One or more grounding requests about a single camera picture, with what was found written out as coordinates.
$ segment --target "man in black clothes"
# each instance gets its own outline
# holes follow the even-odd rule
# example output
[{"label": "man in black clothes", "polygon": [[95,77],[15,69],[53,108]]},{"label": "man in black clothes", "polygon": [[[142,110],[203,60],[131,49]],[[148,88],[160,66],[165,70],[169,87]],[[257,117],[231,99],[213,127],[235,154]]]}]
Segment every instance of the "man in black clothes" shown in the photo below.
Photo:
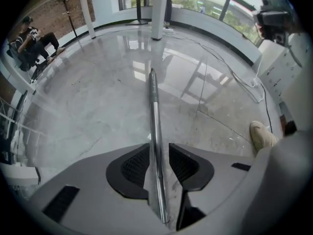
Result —
[{"label": "man in black clothes", "polygon": [[59,55],[65,48],[59,47],[59,42],[55,35],[50,32],[46,35],[42,35],[41,30],[30,27],[30,23],[33,21],[29,16],[23,18],[21,32],[16,40],[16,48],[18,53],[26,50],[33,57],[37,58],[38,55],[43,56],[50,64],[53,61],[53,57],[50,57],[48,52],[45,50],[45,46],[51,43],[57,55]]}]

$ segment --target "glossy tile floor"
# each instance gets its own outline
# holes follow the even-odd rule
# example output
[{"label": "glossy tile floor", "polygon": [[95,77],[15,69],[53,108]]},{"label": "glossy tile floor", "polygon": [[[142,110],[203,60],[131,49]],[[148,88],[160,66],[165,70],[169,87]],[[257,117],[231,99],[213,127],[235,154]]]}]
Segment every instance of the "glossy tile floor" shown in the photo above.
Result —
[{"label": "glossy tile floor", "polygon": [[[40,168],[42,182],[82,158],[150,141],[150,68],[159,87],[171,229],[181,187],[168,164],[169,142],[254,156],[249,123],[269,125],[265,101],[255,102],[225,64],[189,39],[217,51],[247,83],[255,77],[229,49],[180,28],[156,42],[148,26],[116,26],[68,46],[38,79],[20,119],[37,131],[23,130],[28,165]],[[250,90],[262,98],[258,88]],[[282,137],[269,94],[267,100],[273,132]]]}]

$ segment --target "person's arm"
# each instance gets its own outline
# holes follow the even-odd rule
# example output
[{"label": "person's arm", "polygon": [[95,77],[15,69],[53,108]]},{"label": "person's arm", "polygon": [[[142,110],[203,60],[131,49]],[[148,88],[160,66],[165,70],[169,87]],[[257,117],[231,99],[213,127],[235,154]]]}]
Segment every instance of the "person's arm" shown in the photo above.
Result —
[{"label": "person's arm", "polygon": [[26,37],[25,41],[22,43],[22,45],[18,48],[18,53],[20,54],[27,46],[27,44],[29,43],[29,41],[32,39],[32,36],[30,34],[28,34],[28,36]]}]

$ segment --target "sneaker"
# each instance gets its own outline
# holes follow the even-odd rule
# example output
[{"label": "sneaker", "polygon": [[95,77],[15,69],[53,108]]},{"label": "sneaker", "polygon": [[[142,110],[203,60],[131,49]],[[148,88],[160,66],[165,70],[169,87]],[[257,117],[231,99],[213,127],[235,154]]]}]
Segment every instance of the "sneaker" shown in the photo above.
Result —
[{"label": "sneaker", "polygon": [[59,55],[61,52],[63,52],[63,50],[65,50],[64,47],[58,47],[58,49],[57,49],[57,55]]},{"label": "sneaker", "polygon": [[279,141],[279,138],[269,132],[266,127],[258,121],[253,121],[250,124],[250,135],[257,152],[265,147],[272,147]]},{"label": "sneaker", "polygon": [[51,62],[54,60],[54,57],[47,57],[47,65],[51,64]]}]

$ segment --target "black pole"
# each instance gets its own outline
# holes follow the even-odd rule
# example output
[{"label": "black pole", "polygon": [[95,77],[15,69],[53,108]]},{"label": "black pole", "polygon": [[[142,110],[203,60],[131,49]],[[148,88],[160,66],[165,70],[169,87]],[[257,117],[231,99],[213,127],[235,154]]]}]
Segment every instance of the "black pole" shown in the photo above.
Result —
[{"label": "black pole", "polygon": [[136,0],[136,6],[137,6],[137,20],[140,22],[141,20],[141,1]]},{"label": "black pole", "polygon": [[73,25],[73,22],[72,22],[72,18],[70,18],[70,14],[69,14],[69,11],[68,11],[68,9],[67,9],[67,3],[65,2],[65,0],[62,0],[62,2],[64,3],[65,10],[67,11],[67,16],[68,16],[70,25],[72,26],[72,29],[73,29],[73,31],[74,31],[75,37],[77,37],[76,31],[75,31],[75,28],[74,28],[74,25]]}]

